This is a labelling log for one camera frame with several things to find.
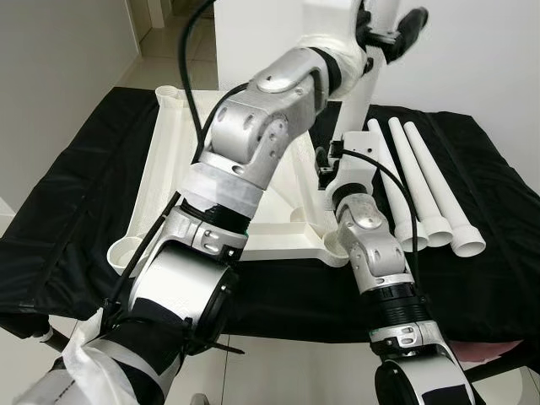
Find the black fabric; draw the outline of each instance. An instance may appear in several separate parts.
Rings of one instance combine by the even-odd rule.
[[[0,327],[19,339],[40,337],[49,332],[49,316],[42,314],[0,314]]]
[[[331,105],[317,120],[315,146],[328,146],[338,109]],[[135,89],[113,89],[96,108],[0,240],[0,312],[86,319],[102,304],[118,277],[105,254],[129,223],[157,112],[154,93]],[[488,245],[468,259],[449,246],[420,252],[424,292],[447,337],[505,342],[540,335],[540,198],[470,116],[376,105],[369,113],[386,136],[391,116],[416,123]],[[374,187],[392,221],[379,175]],[[237,272],[226,332],[367,340],[350,267],[317,260],[242,262]]]
[[[87,319],[102,304],[158,109],[151,91],[113,89],[34,187],[0,239],[1,312]]]

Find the white wall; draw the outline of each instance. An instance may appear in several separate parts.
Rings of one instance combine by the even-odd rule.
[[[402,0],[400,15],[419,5],[429,25],[381,74],[373,102],[473,116],[540,191],[539,1]],[[221,89],[248,80],[301,35],[301,0],[226,0],[215,16]]]
[[[137,56],[125,0],[0,2],[0,197],[13,209]]]

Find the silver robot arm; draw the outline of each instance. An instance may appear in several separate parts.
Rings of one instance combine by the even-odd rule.
[[[191,166],[181,203],[167,216],[132,287],[127,319],[89,343],[116,362],[139,403],[164,403],[185,356],[208,349],[221,333],[237,282],[231,266],[240,259],[247,227],[285,149],[313,125],[329,98],[347,94],[369,72],[366,45],[379,45],[383,51],[386,47],[385,55],[403,52],[399,43],[400,49],[392,48],[398,35],[364,35],[369,19],[364,15],[366,26],[358,26],[356,17],[365,13],[360,0],[306,3],[312,24],[299,46],[256,75],[245,92],[230,97],[217,111],[211,142]],[[317,23],[328,19],[332,24]],[[343,135],[346,145],[353,142],[350,139]],[[342,174],[352,164],[345,164],[346,158],[342,157]],[[369,170],[364,177],[355,177],[365,190],[373,175]],[[447,395],[459,391],[454,392],[459,399],[461,387],[465,390],[461,399],[470,401],[453,403],[474,403],[459,364],[429,319],[425,303],[415,295],[402,250],[375,202],[358,188],[343,193],[340,182],[350,181],[351,173],[350,167],[346,175],[337,173],[327,194],[359,292],[373,308],[372,348],[383,360],[375,376],[378,391],[383,392],[380,403],[437,403],[428,402],[426,395],[442,390]],[[412,315],[400,317],[403,311]],[[404,392],[395,389],[400,384],[406,387]],[[392,402],[385,392],[413,396],[416,402],[395,398]],[[45,401],[86,403],[62,361],[17,404],[49,403]]]

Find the black cable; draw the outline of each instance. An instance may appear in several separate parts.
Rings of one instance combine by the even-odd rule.
[[[175,192],[172,198],[167,203],[167,206],[165,207],[165,209],[163,210],[159,218],[156,219],[154,224],[148,230],[148,233],[144,236],[143,240],[141,241],[141,244],[138,246],[135,253],[133,253],[131,260],[127,264],[120,278],[116,281],[115,287],[112,290],[111,296],[109,298],[109,302],[111,302],[112,304],[118,301],[118,297],[120,296],[120,293],[122,291],[124,284],[129,279],[129,276],[131,276],[131,274],[133,273],[133,269],[137,265],[139,259],[143,255],[146,248],[149,246],[155,234],[158,233],[158,230],[161,227],[161,225],[164,223],[165,218],[167,217],[167,215],[169,215],[170,210],[176,205],[179,199],[180,199],[180,193]]]
[[[187,104],[189,105],[189,110],[193,117],[193,125],[195,127],[195,132],[197,133],[197,140],[200,143],[203,143],[203,129],[201,128],[201,119],[199,118],[199,113],[197,107],[195,106],[195,100],[193,99],[192,86],[189,81],[189,75],[187,74],[187,41],[189,40],[189,35],[192,32],[195,23],[199,17],[204,13],[204,11],[212,5],[216,0],[206,0],[203,4],[199,6],[195,13],[189,18],[186,24],[186,28],[182,31],[180,39],[178,40],[178,69],[180,70],[180,77],[182,83],[184,84],[184,90],[186,91]]]
[[[411,264],[411,273],[413,274],[414,281],[416,282],[416,286],[418,290],[421,290],[420,288],[420,274],[419,274],[419,242],[418,242],[418,229],[416,228],[416,208],[414,207],[413,199],[411,198],[411,195],[407,191],[407,189],[403,186],[403,184],[399,181],[397,177],[393,175],[391,171],[389,171],[384,165],[377,162],[375,159],[372,159],[369,156],[366,156],[365,154],[359,154],[358,152],[353,152],[352,150],[343,150],[343,154],[347,154],[349,156],[353,156],[358,159],[362,159],[373,166],[375,166],[377,169],[382,171],[385,175],[387,175],[394,183],[396,183],[397,188],[400,192],[402,192],[403,197],[405,198],[405,201],[407,202],[408,209],[411,212],[411,223],[413,226],[413,260]]]
[[[206,141],[206,136],[208,135],[208,131],[210,131],[210,126],[212,125],[213,118],[216,116],[219,107],[231,95],[236,95],[240,93],[241,91],[244,91],[245,89],[247,89],[247,83],[243,83],[234,87],[233,89],[229,90],[213,107],[212,111],[210,112],[210,115],[208,116],[208,118],[206,119],[206,122],[204,123],[204,127],[202,128],[202,141],[197,144],[197,150],[195,151],[195,155],[193,156],[192,163],[198,162],[199,158],[201,157],[201,153],[203,152],[203,149],[204,149],[204,142]]]

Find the white cylinder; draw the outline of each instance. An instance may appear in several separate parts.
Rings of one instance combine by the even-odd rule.
[[[456,196],[454,196],[445,177],[440,172],[439,166],[420,136],[419,130],[412,122],[407,122],[404,128],[439,210],[452,227],[454,235],[451,242],[452,250],[459,257],[471,257],[481,253],[486,247],[485,240],[478,229],[472,226],[467,219],[467,215],[463,212]]]
[[[452,240],[452,229],[448,221],[440,214],[428,183],[424,179],[419,163],[414,157],[413,150],[408,144],[402,124],[396,117],[388,121],[397,155],[402,164],[405,180],[414,201],[418,217],[428,235],[428,246],[444,246]]]
[[[373,118],[368,121],[368,128],[375,132],[381,138],[381,147],[379,149],[379,162],[384,165],[399,181],[401,181],[397,173],[396,165],[390,155],[390,150],[386,144],[385,137],[382,135],[379,122]],[[411,221],[411,212],[408,209],[407,201],[399,191],[396,184],[390,177],[381,173],[382,182],[385,186],[386,196],[390,203],[391,216],[394,218],[394,236],[399,241],[404,251],[413,251],[413,224]],[[428,236],[425,233],[422,223],[416,221],[416,229],[418,231],[418,250],[424,249],[428,245]]]

